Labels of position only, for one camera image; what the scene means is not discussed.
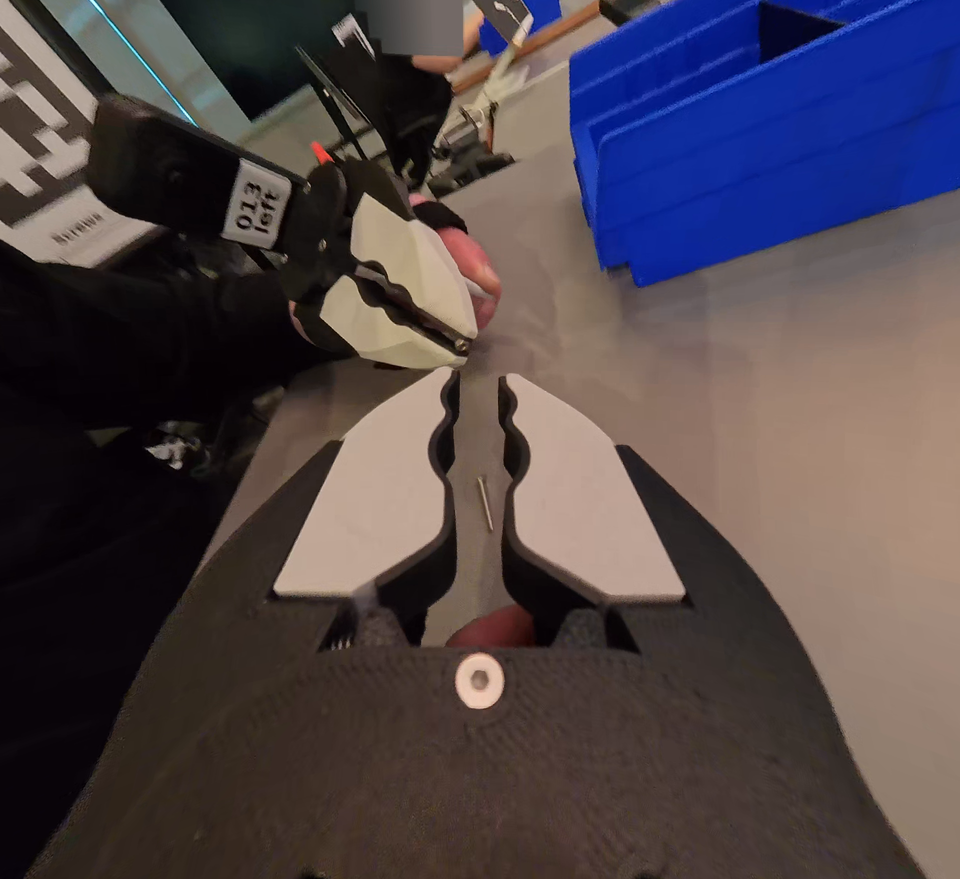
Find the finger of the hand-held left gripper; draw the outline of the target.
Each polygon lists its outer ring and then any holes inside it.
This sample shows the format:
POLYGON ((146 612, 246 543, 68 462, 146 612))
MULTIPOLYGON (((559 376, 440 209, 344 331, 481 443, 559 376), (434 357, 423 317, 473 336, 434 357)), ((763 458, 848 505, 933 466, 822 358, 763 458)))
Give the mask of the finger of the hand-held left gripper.
POLYGON ((474 340, 472 294, 440 236, 364 193, 353 213, 350 253, 402 310, 449 340, 474 340))
POLYGON ((453 293, 453 311, 439 317, 403 298, 396 288, 343 275, 326 292, 320 322, 361 359, 398 369, 460 369, 467 358, 451 348, 472 339, 472 301, 465 289, 453 293))

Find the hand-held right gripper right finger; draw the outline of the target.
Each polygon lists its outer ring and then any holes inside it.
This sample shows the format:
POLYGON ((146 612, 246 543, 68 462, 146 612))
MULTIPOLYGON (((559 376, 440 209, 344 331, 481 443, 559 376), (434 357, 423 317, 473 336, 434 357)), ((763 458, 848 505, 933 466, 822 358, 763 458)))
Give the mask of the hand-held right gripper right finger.
POLYGON ((498 381, 509 475, 502 580, 539 644, 635 646, 625 611, 675 609, 687 588, 625 463, 575 406, 518 373, 498 381))

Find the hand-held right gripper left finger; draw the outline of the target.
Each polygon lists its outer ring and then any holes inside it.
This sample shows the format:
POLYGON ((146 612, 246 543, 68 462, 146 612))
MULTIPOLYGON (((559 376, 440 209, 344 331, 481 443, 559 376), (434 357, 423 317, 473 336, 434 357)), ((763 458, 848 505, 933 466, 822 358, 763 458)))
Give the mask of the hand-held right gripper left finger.
POLYGON ((271 597, 325 608, 321 646, 353 646, 370 615, 418 645, 454 583, 450 469, 461 376, 426 374, 321 449, 316 493, 280 561, 271 597))

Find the person's left forearm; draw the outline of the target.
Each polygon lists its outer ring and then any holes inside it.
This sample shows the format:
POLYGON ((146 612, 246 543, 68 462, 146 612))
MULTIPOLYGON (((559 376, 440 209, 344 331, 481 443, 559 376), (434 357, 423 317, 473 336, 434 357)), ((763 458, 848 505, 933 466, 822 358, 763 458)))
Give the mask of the person's left forearm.
POLYGON ((278 275, 138 278, 1 255, 2 445, 217 412, 351 357, 296 326, 278 275))

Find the grey desk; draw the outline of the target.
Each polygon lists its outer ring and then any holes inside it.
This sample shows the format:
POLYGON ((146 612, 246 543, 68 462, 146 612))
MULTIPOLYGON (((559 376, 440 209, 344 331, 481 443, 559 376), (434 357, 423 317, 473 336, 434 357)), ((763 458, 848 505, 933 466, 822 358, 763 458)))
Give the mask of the grey desk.
POLYGON ((958 193, 646 288, 603 272, 581 209, 569 67, 532 67, 448 200, 500 307, 462 374, 460 543, 442 645, 505 606, 498 378, 630 445, 762 578, 870 789, 928 877, 958 877, 958 193))

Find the person's left hand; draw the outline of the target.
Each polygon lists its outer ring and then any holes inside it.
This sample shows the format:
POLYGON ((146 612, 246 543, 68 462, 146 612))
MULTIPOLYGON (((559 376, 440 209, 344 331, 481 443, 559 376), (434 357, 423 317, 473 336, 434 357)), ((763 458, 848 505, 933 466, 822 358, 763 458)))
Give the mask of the person's left hand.
POLYGON ((438 233, 464 280, 483 291, 470 294, 477 327, 487 328, 494 318, 502 296, 498 273, 481 245, 469 235, 462 217, 443 202, 419 193, 409 196, 414 215, 438 233))

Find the white Screws M3 sign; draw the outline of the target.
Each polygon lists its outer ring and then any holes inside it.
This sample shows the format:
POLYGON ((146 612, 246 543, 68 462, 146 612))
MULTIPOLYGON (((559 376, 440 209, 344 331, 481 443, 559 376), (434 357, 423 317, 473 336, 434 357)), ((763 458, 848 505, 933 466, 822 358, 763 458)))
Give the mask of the white Screws M3 sign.
POLYGON ((158 229, 87 184, 96 101, 11 0, 1 0, 1 240, 38 262, 97 268, 158 229))

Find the wooden work table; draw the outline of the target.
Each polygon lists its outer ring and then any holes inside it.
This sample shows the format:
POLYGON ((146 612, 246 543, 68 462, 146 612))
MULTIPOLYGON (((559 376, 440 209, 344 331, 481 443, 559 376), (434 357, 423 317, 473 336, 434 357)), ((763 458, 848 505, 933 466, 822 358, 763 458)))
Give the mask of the wooden work table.
POLYGON ((516 53, 512 66, 528 70, 528 78, 568 60, 573 53, 612 29, 602 15, 599 0, 560 0, 562 17, 529 37, 516 53))

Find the black box device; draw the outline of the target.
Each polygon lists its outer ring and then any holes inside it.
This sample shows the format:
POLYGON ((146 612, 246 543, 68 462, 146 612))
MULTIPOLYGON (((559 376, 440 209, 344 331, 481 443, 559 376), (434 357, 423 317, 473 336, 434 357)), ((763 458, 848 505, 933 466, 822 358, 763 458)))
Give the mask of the black box device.
POLYGON ((598 0, 598 11, 606 21, 620 28, 661 4, 660 0, 598 0))

